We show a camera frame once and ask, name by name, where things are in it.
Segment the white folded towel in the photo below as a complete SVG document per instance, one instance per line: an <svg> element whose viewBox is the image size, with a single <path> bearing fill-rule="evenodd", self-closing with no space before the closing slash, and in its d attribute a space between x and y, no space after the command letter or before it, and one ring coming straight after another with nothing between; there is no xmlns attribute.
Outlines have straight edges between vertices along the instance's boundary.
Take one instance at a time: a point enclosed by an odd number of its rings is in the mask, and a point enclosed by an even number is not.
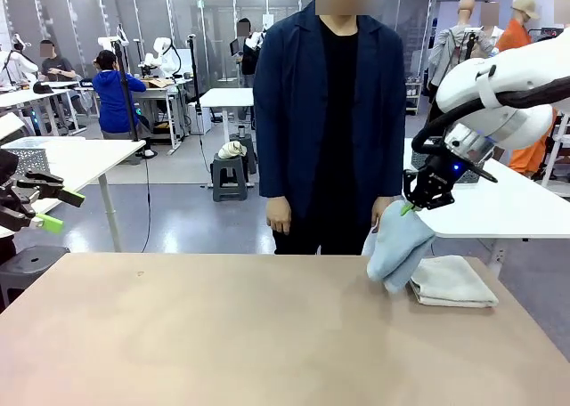
<svg viewBox="0 0 570 406"><path fill-rule="evenodd" d="M243 146L238 141L226 143L220 151L218 151L217 156L221 159L230 159L233 157L242 156L245 157L248 153L248 149Z"/></svg>
<svg viewBox="0 0 570 406"><path fill-rule="evenodd" d="M499 299L461 256L422 259L410 284L423 305L486 308L499 304Z"/></svg>

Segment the orange shirt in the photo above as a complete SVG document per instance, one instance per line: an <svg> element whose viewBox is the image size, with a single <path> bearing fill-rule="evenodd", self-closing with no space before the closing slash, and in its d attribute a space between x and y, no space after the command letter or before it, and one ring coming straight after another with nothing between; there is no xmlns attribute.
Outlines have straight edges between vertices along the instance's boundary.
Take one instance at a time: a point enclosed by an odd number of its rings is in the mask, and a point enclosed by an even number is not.
<svg viewBox="0 0 570 406"><path fill-rule="evenodd" d="M511 20L501 39L497 42L496 47L500 52L504 52L511 48L524 47L532 42L533 39L528 35L525 27L521 26L516 20Z"/></svg>

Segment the orange pants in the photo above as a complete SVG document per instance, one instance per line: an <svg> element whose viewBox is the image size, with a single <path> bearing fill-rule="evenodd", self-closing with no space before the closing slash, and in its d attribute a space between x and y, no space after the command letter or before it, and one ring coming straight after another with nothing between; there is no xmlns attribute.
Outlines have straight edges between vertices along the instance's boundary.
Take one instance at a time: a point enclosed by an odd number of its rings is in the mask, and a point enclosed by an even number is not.
<svg viewBox="0 0 570 406"><path fill-rule="evenodd" d="M541 162L544 159L544 154L546 153L546 139L550 136L550 132L552 132L557 114L558 112L554 110L552 126L550 126L549 131L546 132L537 143L531 145L525 150L513 151L513 155L509 163L510 168L521 175L526 175L528 173L534 174L538 172Z"/></svg>

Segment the gray jacket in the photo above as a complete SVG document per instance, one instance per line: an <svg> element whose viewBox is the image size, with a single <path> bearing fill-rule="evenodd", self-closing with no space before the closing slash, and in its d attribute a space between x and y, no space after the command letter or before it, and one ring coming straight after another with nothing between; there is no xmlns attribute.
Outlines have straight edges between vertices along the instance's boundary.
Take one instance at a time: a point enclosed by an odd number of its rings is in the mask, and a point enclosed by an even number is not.
<svg viewBox="0 0 570 406"><path fill-rule="evenodd" d="M429 56L428 81L439 86L447 73L465 60L467 54L468 35L465 29L469 25L456 25L443 30L437 36L434 48ZM483 31L478 35L478 47L484 54L491 54L494 45L485 37Z"/></svg>

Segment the hand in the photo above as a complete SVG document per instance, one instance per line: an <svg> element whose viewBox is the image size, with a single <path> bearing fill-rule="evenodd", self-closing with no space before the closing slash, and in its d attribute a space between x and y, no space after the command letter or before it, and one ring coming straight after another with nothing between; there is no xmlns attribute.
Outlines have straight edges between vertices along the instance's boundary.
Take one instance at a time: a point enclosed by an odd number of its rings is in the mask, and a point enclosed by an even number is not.
<svg viewBox="0 0 570 406"><path fill-rule="evenodd" d="M372 206L372 226L374 227L373 233L377 233L380 229L380 218L384 214L387 207L392 204L394 199L392 197L378 197Z"/></svg>
<svg viewBox="0 0 570 406"><path fill-rule="evenodd" d="M285 197L276 197L267 201L267 226L277 232L289 235L291 228L291 207Z"/></svg>

